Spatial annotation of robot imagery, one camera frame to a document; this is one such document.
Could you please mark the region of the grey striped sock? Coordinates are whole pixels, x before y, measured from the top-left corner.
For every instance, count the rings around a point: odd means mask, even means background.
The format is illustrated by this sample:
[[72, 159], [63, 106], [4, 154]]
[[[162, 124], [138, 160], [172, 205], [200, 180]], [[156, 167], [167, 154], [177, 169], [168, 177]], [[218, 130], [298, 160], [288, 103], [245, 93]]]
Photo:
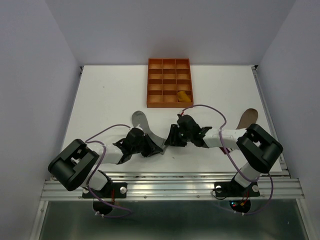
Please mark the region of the grey striped sock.
[[140, 110], [137, 110], [135, 111], [132, 116], [131, 116], [131, 123], [132, 125], [137, 128], [137, 127], [140, 127], [141, 130], [147, 134], [150, 139], [158, 146], [162, 149], [162, 151], [160, 152], [161, 155], [163, 155], [165, 153], [165, 150], [166, 150], [166, 146], [165, 146], [165, 139], [154, 134], [151, 129], [150, 129], [150, 126], [149, 126], [149, 123], [148, 123], [148, 120], [147, 120], [147, 117], [146, 115], [140, 111]]

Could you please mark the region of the mustard yellow sock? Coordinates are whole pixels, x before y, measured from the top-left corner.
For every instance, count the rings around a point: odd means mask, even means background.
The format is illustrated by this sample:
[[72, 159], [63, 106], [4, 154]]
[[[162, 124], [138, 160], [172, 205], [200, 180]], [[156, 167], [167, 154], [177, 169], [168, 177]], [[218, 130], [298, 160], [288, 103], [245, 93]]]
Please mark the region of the mustard yellow sock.
[[180, 103], [191, 103], [191, 98], [187, 95], [185, 91], [178, 91], [177, 92], [177, 99]]

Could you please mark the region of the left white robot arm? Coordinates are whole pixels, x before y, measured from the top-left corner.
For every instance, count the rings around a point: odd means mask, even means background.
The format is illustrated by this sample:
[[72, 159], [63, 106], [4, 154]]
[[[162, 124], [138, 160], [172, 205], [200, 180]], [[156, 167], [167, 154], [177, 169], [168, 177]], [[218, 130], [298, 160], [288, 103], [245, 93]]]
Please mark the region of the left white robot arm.
[[106, 145], [93, 137], [73, 140], [48, 165], [48, 171], [68, 190], [91, 186], [100, 197], [111, 193], [108, 177], [98, 172], [100, 164], [121, 165], [135, 154], [147, 158], [163, 154], [165, 139], [140, 127], [132, 127], [126, 137]]

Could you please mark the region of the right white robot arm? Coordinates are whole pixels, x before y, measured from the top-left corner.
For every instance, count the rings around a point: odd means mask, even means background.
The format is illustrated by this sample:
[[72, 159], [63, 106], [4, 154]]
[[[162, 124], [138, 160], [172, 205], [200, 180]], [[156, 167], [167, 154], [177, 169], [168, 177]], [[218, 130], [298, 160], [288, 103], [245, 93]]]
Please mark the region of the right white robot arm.
[[199, 148], [226, 148], [241, 151], [247, 163], [230, 182], [231, 192], [242, 195], [261, 174], [268, 174], [283, 152], [283, 146], [260, 125], [248, 128], [217, 129], [200, 127], [190, 115], [182, 115], [170, 126], [166, 146], [185, 147], [191, 142]]

